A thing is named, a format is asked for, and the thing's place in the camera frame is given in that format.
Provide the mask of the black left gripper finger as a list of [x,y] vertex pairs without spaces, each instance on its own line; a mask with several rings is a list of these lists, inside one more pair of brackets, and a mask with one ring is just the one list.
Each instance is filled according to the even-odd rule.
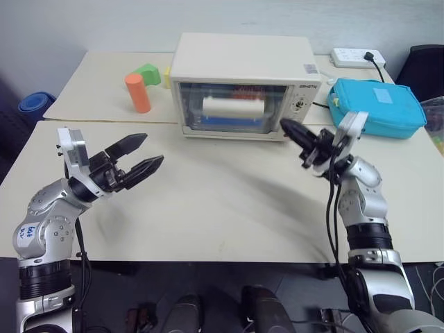
[[149,176],[154,174],[164,161],[164,156],[159,155],[142,160],[139,164],[135,165],[128,173],[126,173],[121,179],[122,189],[131,189],[138,185]]
[[148,135],[146,133],[127,135],[123,139],[120,139],[116,143],[107,147],[105,153],[113,162],[116,162],[122,156],[137,150],[147,137]]

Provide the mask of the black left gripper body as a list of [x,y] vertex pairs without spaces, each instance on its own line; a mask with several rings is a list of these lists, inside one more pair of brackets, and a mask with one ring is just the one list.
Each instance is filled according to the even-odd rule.
[[89,159],[89,177],[103,191],[121,191],[126,186],[126,173],[117,167],[123,154],[111,150],[101,151]]

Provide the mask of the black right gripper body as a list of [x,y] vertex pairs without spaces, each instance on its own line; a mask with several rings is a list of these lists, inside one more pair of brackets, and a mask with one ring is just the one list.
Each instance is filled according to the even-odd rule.
[[323,128],[317,135],[307,130],[302,140],[302,152],[299,158],[302,160],[302,167],[317,167],[331,158],[334,134]]

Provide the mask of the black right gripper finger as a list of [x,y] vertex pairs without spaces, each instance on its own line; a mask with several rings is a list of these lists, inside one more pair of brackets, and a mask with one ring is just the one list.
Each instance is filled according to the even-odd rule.
[[314,149],[314,133],[302,125],[282,127],[285,135],[304,150]]
[[315,142],[316,136],[301,123],[292,119],[281,119],[280,125],[284,135],[294,142]]

